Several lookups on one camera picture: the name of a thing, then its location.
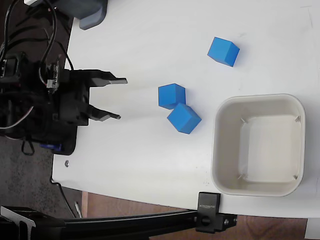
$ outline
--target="square bowl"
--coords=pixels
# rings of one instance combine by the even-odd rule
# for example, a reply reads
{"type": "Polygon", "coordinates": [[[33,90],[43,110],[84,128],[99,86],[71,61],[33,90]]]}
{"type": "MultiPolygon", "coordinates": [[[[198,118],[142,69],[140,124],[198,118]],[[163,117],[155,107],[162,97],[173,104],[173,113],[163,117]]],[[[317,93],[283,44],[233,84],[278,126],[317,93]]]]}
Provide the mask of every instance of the square bowl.
{"type": "Polygon", "coordinates": [[[224,194],[283,197],[304,173],[306,114],[289,94],[237,96],[217,111],[211,176],[224,194]]]}

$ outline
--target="white table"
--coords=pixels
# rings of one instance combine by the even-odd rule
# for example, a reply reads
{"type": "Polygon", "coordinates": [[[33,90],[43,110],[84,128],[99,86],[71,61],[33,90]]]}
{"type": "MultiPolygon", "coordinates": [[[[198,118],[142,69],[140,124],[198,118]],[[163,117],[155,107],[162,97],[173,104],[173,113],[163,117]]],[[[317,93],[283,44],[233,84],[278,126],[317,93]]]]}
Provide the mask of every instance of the white table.
{"type": "Polygon", "coordinates": [[[71,156],[54,156],[63,186],[139,202],[197,209],[211,180],[213,123],[232,96],[288,93],[306,112],[305,169],[285,197],[223,195],[220,212],[320,218],[320,1],[109,0],[102,24],[75,21],[68,53],[76,69],[101,69],[127,85],[92,88],[90,103],[122,116],[79,127],[71,156]],[[207,56],[213,38],[233,41],[233,68],[207,56]],[[158,87],[186,88],[202,118],[177,132],[158,107],[158,87]]]}

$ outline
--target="blue component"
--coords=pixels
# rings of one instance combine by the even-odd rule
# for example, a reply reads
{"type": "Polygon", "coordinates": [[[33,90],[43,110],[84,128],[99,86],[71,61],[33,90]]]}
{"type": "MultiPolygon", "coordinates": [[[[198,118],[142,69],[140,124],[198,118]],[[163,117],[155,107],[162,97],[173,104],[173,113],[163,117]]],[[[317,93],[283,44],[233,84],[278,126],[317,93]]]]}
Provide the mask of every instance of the blue component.
{"type": "Polygon", "coordinates": [[[233,42],[215,37],[208,56],[218,63],[233,67],[239,53],[239,48],[233,42]]]}
{"type": "Polygon", "coordinates": [[[158,88],[158,104],[165,109],[174,109],[178,103],[186,104],[186,89],[172,83],[158,88]]]}
{"type": "Polygon", "coordinates": [[[51,149],[51,150],[54,150],[56,152],[61,152],[61,150],[62,150],[62,144],[58,144],[58,145],[40,144],[40,147],[44,148],[44,149],[51,149]]]}
{"type": "Polygon", "coordinates": [[[201,122],[195,111],[182,103],[179,103],[167,118],[180,133],[185,134],[190,134],[201,122]]]}

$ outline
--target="wire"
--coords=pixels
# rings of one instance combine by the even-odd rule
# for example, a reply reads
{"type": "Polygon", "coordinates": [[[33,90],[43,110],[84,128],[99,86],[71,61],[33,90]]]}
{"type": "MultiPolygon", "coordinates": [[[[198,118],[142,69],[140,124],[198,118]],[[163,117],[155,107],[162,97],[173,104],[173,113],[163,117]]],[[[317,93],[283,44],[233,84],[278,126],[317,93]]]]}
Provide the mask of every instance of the wire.
{"type": "MultiPolygon", "coordinates": [[[[26,26],[26,27],[20,28],[20,29],[18,29],[17,31],[13,32],[13,33],[9,36],[9,42],[11,42],[11,41],[12,41],[15,37],[17,37],[18,35],[20,35],[20,34],[22,34],[22,33],[25,33],[25,32],[27,32],[27,31],[35,30],[35,29],[42,29],[42,30],[44,30],[46,38],[49,39],[48,32],[47,32],[47,30],[46,30],[45,28],[42,28],[42,27],[40,27],[40,26],[38,26],[38,25],[32,25],[32,26],[26,26]]],[[[1,54],[2,54],[2,52],[3,52],[4,45],[5,45],[5,43],[2,43],[2,45],[1,45],[1,48],[0,48],[1,54]]]]}
{"type": "Polygon", "coordinates": [[[66,198],[66,195],[65,195],[65,193],[64,193],[64,190],[63,190],[61,184],[60,184],[59,182],[56,182],[56,181],[54,181],[54,180],[52,179],[52,173],[51,173],[51,177],[50,177],[50,183],[51,183],[52,185],[57,185],[57,186],[59,187],[60,192],[61,192],[61,195],[62,195],[62,197],[63,197],[63,200],[64,200],[67,208],[69,209],[69,211],[70,211],[70,213],[72,214],[72,216],[73,216],[74,218],[76,218],[76,215],[75,215],[74,211],[72,211],[72,209],[71,209],[71,207],[70,207],[70,204],[69,204],[69,202],[68,202],[68,200],[67,200],[67,198],[66,198]]]}
{"type": "Polygon", "coordinates": [[[32,109],[34,109],[34,106],[30,107],[30,109],[26,112],[25,115],[23,115],[22,118],[20,118],[20,120],[18,120],[16,123],[10,125],[10,126],[3,126],[0,127],[0,130],[6,130],[6,129],[12,129],[13,127],[17,126],[19,123],[21,123],[23,120],[26,119],[26,117],[29,116],[29,114],[31,113],[32,109]]]}
{"type": "Polygon", "coordinates": [[[2,65],[2,62],[4,61],[7,53],[8,48],[8,42],[9,42],[9,22],[11,13],[17,4],[19,0],[14,0],[11,5],[9,6],[8,10],[6,11],[5,20],[4,20],[4,45],[3,45],[3,51],[1,52],[0,57],[0,65],[2,65]]]}
{"type": "MultiPolygon", "coordinates": [[[[8,50],[12,49],[13,47],[19,45],[19,44],[22,44],[22,43],[25,43],[25,42],[33,42],[33,43],[39,43],[39,42],[46,42],[48,41],[47,38],[33,38],[33,37],[30,37],[30,38],[23,38],[23,39],[19,39],[19,40],[16,40],[12,43],[10,43],[10,45],[8,46],[8,50]]],[[[61,48],[65,58],[67,59],[67,61],[69,62],[69,65],[70,65],[70,68],[71,70],[74,70],[74,66],[67,54],[67,51],[64,49],[64,46],[61,42],[59,41],[54,41],[55,43],[57,43],[59,45],[59,47],[61,48]]]]}
{"type": "Polygon", "coordinates": [[[47,86],[47,83],[45,82],[45,80],[43,79],[42,77],[42,74],[41,74],[41,68],[42,68],[42,65],[45,63],[46,59],[47,59],[47,56],[54,44],[54,41],[56,39],[56,34],[57,34],[57,15],[56,15],[56,11],[54,9],[54,7],[51,5],[51,3],[48,1],[48,0],[43,0],[43,2],[45,2],[49,9],[50,9],[50,12],[52,14],[52,35],[51,35],[51,38],[50,38],[50,41],[49,41],[49,44],[48,44],[48,47],[46,48],[43,56],[42,56],[42,59],[40,61],[40,66],[39,66],[39,69],[38,69],[38,73],[39,73],[39,78],[41,80],[41,82],[47,86]]]}

